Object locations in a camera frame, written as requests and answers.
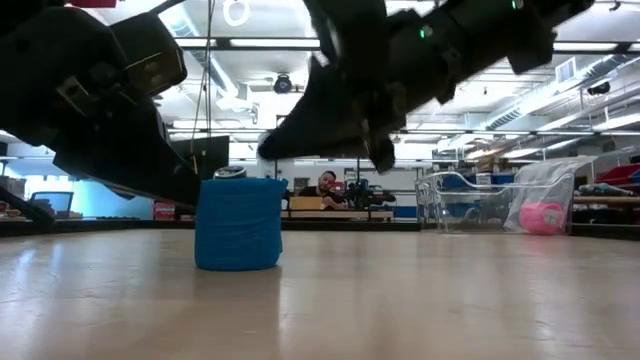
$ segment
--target blue container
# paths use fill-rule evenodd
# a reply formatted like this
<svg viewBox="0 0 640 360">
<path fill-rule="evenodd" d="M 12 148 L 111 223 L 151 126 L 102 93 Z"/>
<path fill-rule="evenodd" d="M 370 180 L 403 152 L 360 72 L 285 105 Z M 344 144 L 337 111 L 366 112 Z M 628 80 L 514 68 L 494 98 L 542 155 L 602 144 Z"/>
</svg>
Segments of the blue container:
<svg viewBox="0 0 640 360">
<path fill-rule="evenodd" d="M 282 252 L 280 209 L 286 181 L 209 180 L 196 212 L 196 265 L 247 271 L 276 266 Z"/>
</svg>

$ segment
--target ceiling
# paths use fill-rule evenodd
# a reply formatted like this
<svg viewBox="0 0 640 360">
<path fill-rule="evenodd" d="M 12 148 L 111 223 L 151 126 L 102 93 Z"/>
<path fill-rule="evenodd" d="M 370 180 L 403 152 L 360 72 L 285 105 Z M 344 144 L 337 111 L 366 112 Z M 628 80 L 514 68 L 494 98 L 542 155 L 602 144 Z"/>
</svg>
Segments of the ceiling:
<svg viewBox="0 0 640 360">
<path fill-rule="evenodd" d="M 235 1 L 237 0 L 215 1 L 210 22 L 212 36 L 240 38 L 312 38 L 315 36 L 302 0 L 249 0 L 249 13 L 246 22 L 239 26 L 232 26 L 233 24 L 229 25 L 229 23 L 242 18 L 243 11 L 245 11 L 243 5 L 234 3 Z M 116 9 L 91 10 L 89 12 L 101 21 L 111 24 L 149 10 L 161 2 L 162 0 L 125 0 L 118 2 Z M 205 0 L 186 0 L 182 5 L 163 13 L 162 19 L 168 28 L 175 25 L 179 18 L 187 19 L 193 30 L 190 36 L 203 36 L 207 34 L 209 27 L 207 16 L 209 4 L 210 2 Z M 389 12 L 411 7 L 426 13 L 433 6 L 431 1 L 389 0 L 387 4 Z M 561 25 L 557 29 L 558 39 L 563 41 L 638 41 L 640 27 L 636 26 L 636 22 L 640 15 L 638 13 L 640 0 L 625 1 L 618 11 L 609 11 L 612 6 L 613 1 L 598 1 L 587 13 Z M 304 86 L 308 77 L 307 67 L 311 53 L 304 51 L 214 51 L 212 55 L 220 72 L 228 77 L 235 87 L 245 84 L 252 90 L 249 95 L 243 93 L 237 98 L 245 103 L 255 103 L 259 109 L 258 115 L 254 116 L 254 112 L 236 111 L 235 105 L 230 109 L 229 106 L 222 106 L 218 102 L 219 106 L 215 108 L 213 119 L 224 119 L 227 124 L 232 124 L 225 125 L 224 122 L 214 124 L 214 128 L 223 131 L 228 127 L 266 129 L 276 126 L 276 115 L 286 115 L 300 98 L 300 94 L 275 95 L 271 91 L 272 83 L 277 74 L 288 73 L 294 84 Z M 162 100 L 159 100 L 160 111 L 165 122 L 173 123 L 177 128 L 191 129 L 194 119 L 205 118 L 204 99 L 201 99 L 200 112 L 196 114 L 198 95 L 203 79 L 203 66 L 201 62 L 196 60 L 197 58 L 198 54 L 187 53 L 185 61 L 189 71 L 188 79 L 181 85 L 163 93 Z M 549 65 L 520 76 L 513 74 L 506 61 L 500 61 L 472 77 L 469 81 L 459 84 L 456 96 L 450 102 L 440 105 L 433 101 L 414 111 L 408 118 L 407 128 L 415 131 L 420 129 L 480 129 L 484 124 L 482 119 L 497 114 L 499 109 L 507 109 L 519 104 L 531 94 L 532 90 L 539 89 L 553 81 L 555 67 L 570 58 L 572 56 L 569 55 L 554 56 Z M 601 56 L 576 56 L 577 68 L 600 58 Z M 634 78 L 634 74 L 638 73 L 636 69 L 637 65 L 634 64 L 625 71 L 619 72 L 617 76 L 610 76 L 612 90 L 609 96 L 632 91 L 636 86 L 635 81 L 640 80 L 640 78 Z M 497 128 L 497 130 L 535 130 L 545 123 L 575 113 L 581 104 L 584 108 L 585 106 L 597 105 L 605 100 L 604 97 L 591 97 L 583 99 L 581 102 L 578 94 L 578 91 L 567 92 L 557 99 L 554 98 L 555 101 L 542 104 L 535 111 L 532 111 L 530 115 L 535 115 L 534 117 L 513 121 Z M 637 97 L 631 97 L 621 104 L 629 106 L 636 100 Z M 572 123 L 571 129 L 584 128 L 584 126 L 582 128 L 576 127 L 585 124 L 584 119 L 582 120 L 582 123 L 580 121 Z M 202 127 L 204 122 L 200 122 L 196 126 Z M 190 137 L 190 134 L 174 134 L 174 136 Z M 457 138 L 447 134 L 419 134 L 416 132 L 405 136 L 396 147 L 422 142 L 424 146 L 444 151 L 440 145 L 447 137 Z M 234 148 L 239 149 L 240 143 L 249 142 L 251 149 L 254 149 L 253 145 L 257 142 L 257 134 L 235 134 L 233 140 L 236 142 Z M 490 135 L 485 136 L 484 140 L 486 140 L 483 142 L 485 144 L 499 143 L 505 140 L 505 137 Z M 469 139 L 465 141 L 462 144 L 466 149 L 469 149 L 469 144 L 476 146 L 474 141 L 469 141 Z M 251 155 L 246 153 L 247 150 L 244 147 L 237 151 L 243 152 L 242 157 Z"/>
</svg>

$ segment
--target person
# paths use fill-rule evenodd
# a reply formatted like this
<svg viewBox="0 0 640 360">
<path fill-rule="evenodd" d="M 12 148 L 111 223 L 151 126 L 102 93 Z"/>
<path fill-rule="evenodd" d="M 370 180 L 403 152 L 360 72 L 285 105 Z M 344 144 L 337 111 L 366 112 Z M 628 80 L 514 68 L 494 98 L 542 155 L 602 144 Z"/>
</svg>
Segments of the person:
<svg viewBox="0 0 640 360">
<path fill-rule="evenodd" d="M 307 186 L 300 190 L 298 196 L 322 197 L 325 210 L 344 210 L 342 198 L 331 191 L 333 183 L 336 181 L 336 173 L 325 171 L 318 178 L 317 186 Z"/>
</svg>

